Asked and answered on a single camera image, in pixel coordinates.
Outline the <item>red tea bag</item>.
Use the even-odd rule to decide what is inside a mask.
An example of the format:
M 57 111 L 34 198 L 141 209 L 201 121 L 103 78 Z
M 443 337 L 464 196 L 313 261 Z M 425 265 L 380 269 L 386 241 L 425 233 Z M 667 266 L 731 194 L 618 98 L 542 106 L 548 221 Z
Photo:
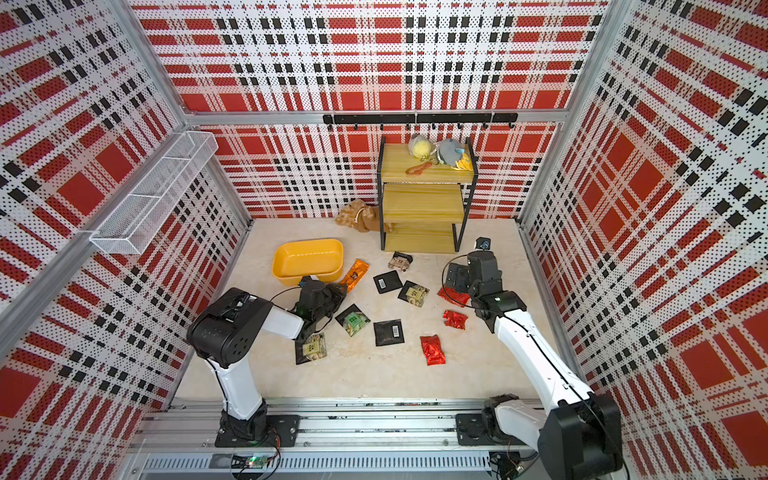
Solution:
M 457 311 L 445 310 L 443 319 L 445 326 L 458 330 L 465 330 L 468 316 Z
M 446 356 L 438 335 L 421 336 L 420 343 L 428 366 L 446 363 Z
M 438 291 L 438 296 L 449 302 L 454 306 L 464 308 L 471 305 L 470 295 L 467 293 L 460 293 L 450 287 L 442 287 Z

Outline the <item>orange tea bag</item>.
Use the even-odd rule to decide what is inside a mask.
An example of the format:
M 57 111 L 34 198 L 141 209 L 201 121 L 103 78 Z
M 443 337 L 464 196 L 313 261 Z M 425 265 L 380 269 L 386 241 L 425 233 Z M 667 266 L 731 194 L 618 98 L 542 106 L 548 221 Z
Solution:
M 348 270 L 339 284 L 343 285 L 347 292 L 351 292 L 368 272 L 368 270 L 368 263 L 363 260 L 356 259 L 352 267 Z

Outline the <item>black green label tea bag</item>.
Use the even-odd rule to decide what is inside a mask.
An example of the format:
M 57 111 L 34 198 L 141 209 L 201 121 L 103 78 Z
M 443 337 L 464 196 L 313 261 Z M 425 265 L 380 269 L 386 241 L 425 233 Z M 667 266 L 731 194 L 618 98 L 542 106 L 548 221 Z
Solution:
M 335 319 L 349 337 L 354 337 L 371 323 L 371 319 L 356 304 L 347 307 Z

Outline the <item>yellow plastic storage box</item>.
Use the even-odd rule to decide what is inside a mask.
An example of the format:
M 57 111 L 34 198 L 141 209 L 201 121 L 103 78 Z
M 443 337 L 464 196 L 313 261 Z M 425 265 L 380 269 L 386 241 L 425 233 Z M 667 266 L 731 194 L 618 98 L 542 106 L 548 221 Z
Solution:
M 344 247 L 337 239 L 289 242 L 277 248 L 272 274 L 282 284 L 297 286 L 305 276 L 333 283 L 342 275 Z

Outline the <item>black beige label tea bag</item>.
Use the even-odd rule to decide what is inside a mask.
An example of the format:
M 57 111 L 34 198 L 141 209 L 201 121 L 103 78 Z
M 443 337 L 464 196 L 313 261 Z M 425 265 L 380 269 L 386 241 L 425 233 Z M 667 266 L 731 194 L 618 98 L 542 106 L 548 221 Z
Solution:
M 312 334 L 304 342 L 295 343 L 295 362 L 297 365 L 321 360 L 326 357 L 327 348 L 323 333 Z

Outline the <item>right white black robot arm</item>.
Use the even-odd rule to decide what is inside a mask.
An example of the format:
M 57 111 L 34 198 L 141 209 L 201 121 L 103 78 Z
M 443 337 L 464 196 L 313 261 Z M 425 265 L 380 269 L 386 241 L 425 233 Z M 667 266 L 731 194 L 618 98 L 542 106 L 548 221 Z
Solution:
M 468 306 L 515 356 L 541 406 L 500 397 L 490 403 L 490 433 L 514 437 L 532 449 L 552 479 L 597 479 L 628 469 L 622 416 L 608 395 L 597 395 L 550 346 L 519 295 L 503 287 L 490 250 L 451 259 L 441 274 L 449 298 L 468 295 Z

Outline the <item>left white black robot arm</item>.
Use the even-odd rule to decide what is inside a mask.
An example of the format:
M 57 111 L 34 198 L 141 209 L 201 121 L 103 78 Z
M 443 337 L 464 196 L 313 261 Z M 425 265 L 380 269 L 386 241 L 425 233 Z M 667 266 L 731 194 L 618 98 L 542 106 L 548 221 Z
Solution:
M 347 287 L 303 277 L 299 299 L 286 310 L 274 301 L 231 288 L 200 314 L 187 331 L 187 342 L 213 372 L 223 396 L 215 440 L 218 448 L 271 443 L 293 446 L 300 419 L 297 415 L 270 415 L 268 402 L 258 391 L 248 357 L 261 332 L 294 342 L 299 364 L 327 355 L 322 328 L 347 295 Z

